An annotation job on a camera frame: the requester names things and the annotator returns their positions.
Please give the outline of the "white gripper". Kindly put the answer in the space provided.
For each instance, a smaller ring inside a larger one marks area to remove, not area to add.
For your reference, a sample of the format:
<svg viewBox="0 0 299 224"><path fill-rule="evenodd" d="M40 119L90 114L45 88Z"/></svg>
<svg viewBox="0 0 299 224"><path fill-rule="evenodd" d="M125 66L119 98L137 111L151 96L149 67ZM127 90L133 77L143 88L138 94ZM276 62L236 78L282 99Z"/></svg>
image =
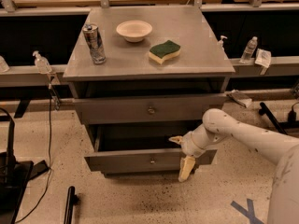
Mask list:
<svg viewBox="0 0 299 224"><path fill-rule="evenodd" d="M195 158L200 157L206 152L204 143L205 137L200 133L188 132L183 137L172 136L169 138L170 142L180 145L182 151L187 156L180 160L180 170L178 175L178 181L186 181L195 165Z"/></svg>

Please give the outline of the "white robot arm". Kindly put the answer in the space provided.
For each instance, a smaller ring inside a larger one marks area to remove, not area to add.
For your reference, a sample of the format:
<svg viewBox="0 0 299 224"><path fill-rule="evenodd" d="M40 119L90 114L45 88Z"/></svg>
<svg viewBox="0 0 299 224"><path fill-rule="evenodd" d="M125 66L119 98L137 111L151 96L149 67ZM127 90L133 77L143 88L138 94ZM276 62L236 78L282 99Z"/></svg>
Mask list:
<svg viewBox="0 0 299 224"><path fill-rule="evenodd" d="M233 137L276 165L267 224L299 224L299 139L240 122L220 109L209 109L195 130L169 139L185 154L178 180L186 181L195 160L225 137Z"/></svg>

